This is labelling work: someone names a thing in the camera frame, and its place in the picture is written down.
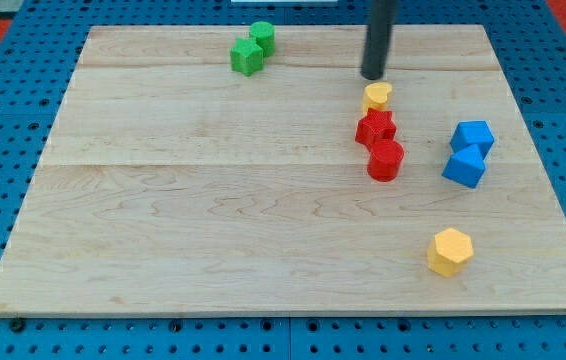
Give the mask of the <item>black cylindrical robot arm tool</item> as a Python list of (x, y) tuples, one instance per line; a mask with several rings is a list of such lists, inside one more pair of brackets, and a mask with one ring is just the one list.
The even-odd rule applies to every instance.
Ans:
[(384, 75), (398, 8), (398, 0), (370, 2), (360, 71), (365, 79), (378, 80)]

